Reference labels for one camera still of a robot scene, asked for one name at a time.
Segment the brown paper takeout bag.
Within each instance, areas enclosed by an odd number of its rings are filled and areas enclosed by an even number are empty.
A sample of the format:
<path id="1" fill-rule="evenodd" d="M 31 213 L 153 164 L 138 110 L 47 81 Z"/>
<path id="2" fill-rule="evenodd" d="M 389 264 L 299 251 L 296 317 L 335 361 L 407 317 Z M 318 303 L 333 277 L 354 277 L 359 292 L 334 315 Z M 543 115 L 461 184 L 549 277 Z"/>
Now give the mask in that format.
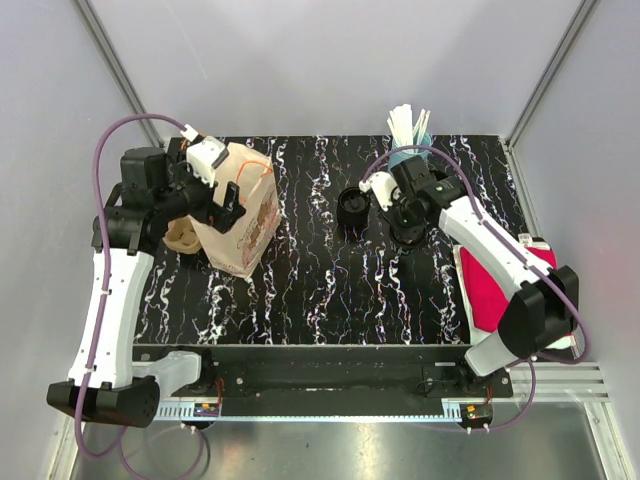
<path id="1" fill-rule="evenodd" d="M 212 267 L 240 278 L 252 276 L 281 221 L 272 160 L 240 143 L 227 146 L 229 156 L 217 168 L 215 204 L 224 200 L 228 182 L 240 187 L 246 214 L 226 234 L 190 216 L 193 228 Z"/>

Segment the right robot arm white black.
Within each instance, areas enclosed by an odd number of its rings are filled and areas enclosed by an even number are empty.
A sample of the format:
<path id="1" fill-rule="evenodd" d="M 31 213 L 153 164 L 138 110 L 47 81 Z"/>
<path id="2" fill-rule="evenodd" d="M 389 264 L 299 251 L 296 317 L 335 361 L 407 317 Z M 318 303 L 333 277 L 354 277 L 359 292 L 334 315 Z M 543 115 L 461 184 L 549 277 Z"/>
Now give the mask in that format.
<path id="1" fill-rule="evenodd" d="M 545 350 L 578 326 L 578 277 L 569 267 L 554 268 L 528 251 L 490 218 L 463 178 L 438 178 L 416 155 L 390 172 L 389 221 L 402 233 L 436 224 L 491 275 L 508 301 L 496 331 L 465 353 L 454 384 L 476 396 L 490 375 Z"/>

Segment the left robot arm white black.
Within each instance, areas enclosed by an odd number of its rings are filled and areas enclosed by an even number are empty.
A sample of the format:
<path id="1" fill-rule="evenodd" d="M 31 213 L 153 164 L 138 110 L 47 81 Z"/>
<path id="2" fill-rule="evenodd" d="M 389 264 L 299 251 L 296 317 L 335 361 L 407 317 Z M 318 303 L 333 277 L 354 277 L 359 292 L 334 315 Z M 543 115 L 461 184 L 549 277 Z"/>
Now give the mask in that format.
<path id="1" fill-rule="evenodd" d="M 215 386 L 201 355 L 177 351 L 137 367 L 133 336 L 159 244 L 171 221 L 191 216 L 228 232 L 245 214 L 239 187 L 214 200 L 228 148 L 217 140 L 183 150 L 139 147 L 120 159 L 121 180 L 93 223 L 94 283 L 80 347 L 66 380 L 48 387 L 49 406 L 84 422 L 144 428 L 161 400 L 185 387 L 196 396 Z"/>

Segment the cardboard cup carrier left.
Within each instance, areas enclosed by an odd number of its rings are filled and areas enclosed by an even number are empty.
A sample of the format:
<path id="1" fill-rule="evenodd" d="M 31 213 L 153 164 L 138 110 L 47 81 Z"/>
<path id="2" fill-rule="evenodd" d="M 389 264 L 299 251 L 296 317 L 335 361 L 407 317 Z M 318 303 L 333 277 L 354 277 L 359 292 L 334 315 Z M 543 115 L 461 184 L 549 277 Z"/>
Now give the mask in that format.
<path id="1" fill-rule="evenodd" d="M 163 242 L 170 250 L 186 255 L 194 255 L 202 248 L 188 217 L 170 221 Z"/>

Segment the black ribbed cup with lid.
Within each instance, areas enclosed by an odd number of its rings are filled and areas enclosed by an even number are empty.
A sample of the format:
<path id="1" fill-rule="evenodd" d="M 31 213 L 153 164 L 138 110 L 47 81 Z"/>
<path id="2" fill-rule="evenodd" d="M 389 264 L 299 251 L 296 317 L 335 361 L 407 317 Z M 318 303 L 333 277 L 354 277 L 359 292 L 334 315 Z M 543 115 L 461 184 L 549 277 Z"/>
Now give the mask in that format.
<path id="1" fill-rule="evenodd" d="M 358 187 L 348 187 L 338 196 L 336 218 L 339 225 L 363 228 L 368 223 L 369 211 L 369 196 Z"/>

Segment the light blue cup holder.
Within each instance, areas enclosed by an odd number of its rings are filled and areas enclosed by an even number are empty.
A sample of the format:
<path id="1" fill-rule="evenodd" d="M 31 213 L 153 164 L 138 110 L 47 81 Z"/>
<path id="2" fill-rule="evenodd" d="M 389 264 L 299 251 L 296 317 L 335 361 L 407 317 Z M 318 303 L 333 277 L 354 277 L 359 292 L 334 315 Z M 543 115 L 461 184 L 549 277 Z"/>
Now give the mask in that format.
<path id="1" fill-rule="evenodd" d="M 392 149 L 396 150 L 400 147 L 409 146 L 409 145 L 431 146 L 432 144 L 433 144 L 433 140 L 431 138 L 431 135 L 428 132 L 425 132 L 424 134 L 416 133 L 414 135 L 414 138 L 411 141 L 408 141 L 406 139 L 398 139 L 394 137 L 392 140 Z M 424 150 L 424 149 L 406 149 L 406 150 L 401 150 L 397 153 L 393 153 L 390 156 L 387 170 L 391 171 L 391 169 L 394 166 L 414 156 L 419 156 L 422 158 L 424 162 L 427 162 L 427 159 L 430 156 L 430 151 Z"/>

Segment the red folded cloth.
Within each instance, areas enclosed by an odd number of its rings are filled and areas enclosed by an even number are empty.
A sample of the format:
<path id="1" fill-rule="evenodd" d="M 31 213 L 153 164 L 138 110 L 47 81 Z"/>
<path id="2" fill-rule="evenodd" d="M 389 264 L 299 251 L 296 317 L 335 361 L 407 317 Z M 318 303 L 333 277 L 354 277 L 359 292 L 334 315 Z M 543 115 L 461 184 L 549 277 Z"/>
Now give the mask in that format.
<path id="1" fill-rule="evenodd" d="M 475 345 L 497 330 L 508 301 L 497 282 L 466 248 L 454 247 L 454 263 L 462 288 L 470 343 Z"/>

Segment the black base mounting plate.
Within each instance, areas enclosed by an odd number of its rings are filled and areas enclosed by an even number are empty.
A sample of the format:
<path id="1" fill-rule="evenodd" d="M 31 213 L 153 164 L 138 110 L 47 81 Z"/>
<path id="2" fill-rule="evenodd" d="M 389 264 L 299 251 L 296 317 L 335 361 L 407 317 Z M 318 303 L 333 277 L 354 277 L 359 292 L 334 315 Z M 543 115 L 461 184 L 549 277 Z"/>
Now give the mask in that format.
<path id="1" fill-rule="evenodd" d="M 205 358 L 200 395 L 224 383 L 222 416 L 338 420 L 447 417 L 445 399 L 509 399 L 504 370 L 484 379 L 464 366 L 465 347 L 189 346 Z"/>

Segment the white tray under cloth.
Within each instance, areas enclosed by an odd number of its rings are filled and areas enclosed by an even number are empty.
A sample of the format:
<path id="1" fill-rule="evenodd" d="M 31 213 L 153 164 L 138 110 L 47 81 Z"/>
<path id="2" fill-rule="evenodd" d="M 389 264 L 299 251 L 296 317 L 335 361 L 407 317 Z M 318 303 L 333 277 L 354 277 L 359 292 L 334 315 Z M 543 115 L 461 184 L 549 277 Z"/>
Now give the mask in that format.
<path id="1" fill-rule="evenodd" d="M 535 256 L 557 267 L 556 255 L 542 238 L 519 234 L 519 243 Z M 460 245 L 453 249 L 457 277 L 462 289 L 462 303 L 468 320 L 470 344 L 475 345 L 497 330 L 508 301 L 493 277 Z M 552 343 L 549 349 L 563 350 L 575 346 L 573 334 Z"/>

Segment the aluminium front rail frame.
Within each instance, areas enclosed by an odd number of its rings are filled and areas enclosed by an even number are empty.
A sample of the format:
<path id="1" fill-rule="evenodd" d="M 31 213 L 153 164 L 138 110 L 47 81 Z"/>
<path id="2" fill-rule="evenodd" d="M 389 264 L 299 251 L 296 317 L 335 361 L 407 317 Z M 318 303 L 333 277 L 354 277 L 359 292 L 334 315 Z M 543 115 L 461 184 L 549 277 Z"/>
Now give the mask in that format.
<path id="1" fill-rule="evenodd" d="M 473 393 L 451 366 L 378 364 L 366 380 L 285 384 L 268 365 L 217 397 L 175 397 L 99 460 L 65 426 L 52 479 L 635 479 L 594 363 L 522 364 Z"/>

